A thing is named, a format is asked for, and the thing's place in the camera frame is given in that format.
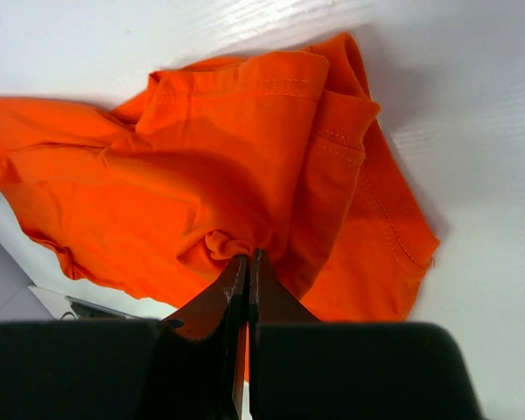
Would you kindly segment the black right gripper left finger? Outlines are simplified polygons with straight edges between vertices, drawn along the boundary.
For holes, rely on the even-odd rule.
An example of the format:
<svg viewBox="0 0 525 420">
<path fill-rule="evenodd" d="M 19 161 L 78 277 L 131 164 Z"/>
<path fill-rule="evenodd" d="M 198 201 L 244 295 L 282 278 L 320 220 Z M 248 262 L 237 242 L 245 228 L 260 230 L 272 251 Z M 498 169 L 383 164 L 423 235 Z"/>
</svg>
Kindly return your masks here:
<svg viewBox="0 0 525 420">
<path fill-rule="evenodd" d="M 0 419 L 236 419 L 248 260 L 164 320 L 0 323 Z"/>
</svg>

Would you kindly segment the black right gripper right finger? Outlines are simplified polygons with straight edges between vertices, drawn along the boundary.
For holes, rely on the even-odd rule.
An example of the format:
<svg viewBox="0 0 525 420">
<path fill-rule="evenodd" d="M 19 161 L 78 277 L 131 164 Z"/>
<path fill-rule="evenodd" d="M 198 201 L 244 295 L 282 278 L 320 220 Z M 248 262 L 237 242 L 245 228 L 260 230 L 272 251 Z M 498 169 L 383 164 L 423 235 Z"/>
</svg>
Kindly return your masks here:
<svg viewBox="0 0 525 420">
<path fill-rule="evenodd" d="M 326 323 L 257 250 L 249 273 L 255 419 L 480 419 L 463 355 L 428 323 Z"/>
</svg>

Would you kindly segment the orange t shirt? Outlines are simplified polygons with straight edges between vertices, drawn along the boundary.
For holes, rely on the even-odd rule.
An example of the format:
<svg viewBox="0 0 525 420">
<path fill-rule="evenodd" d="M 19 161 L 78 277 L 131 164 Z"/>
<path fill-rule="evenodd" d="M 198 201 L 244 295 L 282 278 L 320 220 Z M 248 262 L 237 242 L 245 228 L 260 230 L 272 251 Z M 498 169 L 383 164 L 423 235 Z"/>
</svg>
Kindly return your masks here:
<svg viewBox="0 0 525 420">
<path fill-rule="evenodd" d="M 263 249 L 324 321 L 406 319 L 438 239 L 341 33 L 152 73 L 106 110 L 0 97 L 0 193 L 73 280 L 179 308 Z"/>
</svg>

